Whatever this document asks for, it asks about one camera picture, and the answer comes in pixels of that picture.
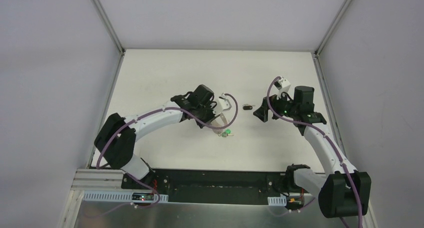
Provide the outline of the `key with black tag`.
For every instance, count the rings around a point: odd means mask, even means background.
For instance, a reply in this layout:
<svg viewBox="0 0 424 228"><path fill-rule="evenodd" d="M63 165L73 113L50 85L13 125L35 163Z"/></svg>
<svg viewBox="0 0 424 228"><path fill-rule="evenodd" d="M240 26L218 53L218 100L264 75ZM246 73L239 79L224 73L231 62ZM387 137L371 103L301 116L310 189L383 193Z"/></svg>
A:
<svg viewBox="0 0 424 228"><path fill-rule="evenodd" d="M254 108L254 105L251 105L251 104L244 104L242 106L243 110L252 110L253 108Z"/></svg>

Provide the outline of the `keyring with coloured key tags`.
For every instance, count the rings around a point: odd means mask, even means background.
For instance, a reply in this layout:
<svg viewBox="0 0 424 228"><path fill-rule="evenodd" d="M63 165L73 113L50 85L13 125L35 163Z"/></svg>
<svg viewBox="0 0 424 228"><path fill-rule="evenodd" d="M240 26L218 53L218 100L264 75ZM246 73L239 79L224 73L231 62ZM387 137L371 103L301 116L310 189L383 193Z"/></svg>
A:
<svg viewBox="0 0 424 228"><path fill-rule="evenodd" d="M234 134L232 134L230 129L226 129L221 134L219 134L219 137L222 137L222 138L227 138L227 137L232 137L232 136L234 136Z"/></svg>

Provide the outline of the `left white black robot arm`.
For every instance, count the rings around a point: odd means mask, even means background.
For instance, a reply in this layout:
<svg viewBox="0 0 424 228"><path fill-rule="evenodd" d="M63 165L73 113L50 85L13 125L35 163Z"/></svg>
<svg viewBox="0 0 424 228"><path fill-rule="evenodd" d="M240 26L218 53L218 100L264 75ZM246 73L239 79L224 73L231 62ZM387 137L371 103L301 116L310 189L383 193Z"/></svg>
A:
<svg viewBox="0 0 424 228"><path fill-rule="evenodd" d="M152 111L127 117L111 114L94 140L99 151L96 167L101 169L101 161L105 160L111 169L132 175L133 183L140 190L149 189L153 182L151 169L134 153L136 142L156 130L191 119L199 128L221 131L230 123L218 127L213 122L232 108L230 99L231 95L225 93L216 97L210 88L201 84L194 91L171 97Z"/></svg>

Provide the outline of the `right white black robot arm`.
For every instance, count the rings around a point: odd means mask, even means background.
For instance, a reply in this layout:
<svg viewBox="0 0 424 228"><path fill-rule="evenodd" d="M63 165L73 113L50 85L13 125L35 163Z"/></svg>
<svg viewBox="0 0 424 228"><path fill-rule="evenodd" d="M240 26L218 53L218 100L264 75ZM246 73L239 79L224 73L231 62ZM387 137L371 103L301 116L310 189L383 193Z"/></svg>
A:
<svg viewBox="0 0 424 228"><path fill-rule="evenodd" d="M314 111L314 88L297 86L294 97L288 87L279 86L278 94L271 95L267 89L261 106L253 115L267 122L269 112L273 120L283 120L295 125L301 136L317 155L325 177L317 175L304 164L292 164L274 187L282 192L298 192L303 189L318 200L321 213L326 218L356 216L362 223L368 212L372 180L365 171L359 171L346 156L330 134L323 115Z"/></svg>

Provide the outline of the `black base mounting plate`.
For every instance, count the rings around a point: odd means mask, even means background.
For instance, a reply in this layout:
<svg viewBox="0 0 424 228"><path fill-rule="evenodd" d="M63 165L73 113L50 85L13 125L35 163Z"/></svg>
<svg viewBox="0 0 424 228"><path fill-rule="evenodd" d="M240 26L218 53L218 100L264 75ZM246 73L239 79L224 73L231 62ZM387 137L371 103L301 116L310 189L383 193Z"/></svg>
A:
<svg viewBox="0 0 424 228"><path fill-rule="evenodd" d="M142 179L170 202L266 205L269 197L295 196L304 188L283 172L154 169Z"/></svg>

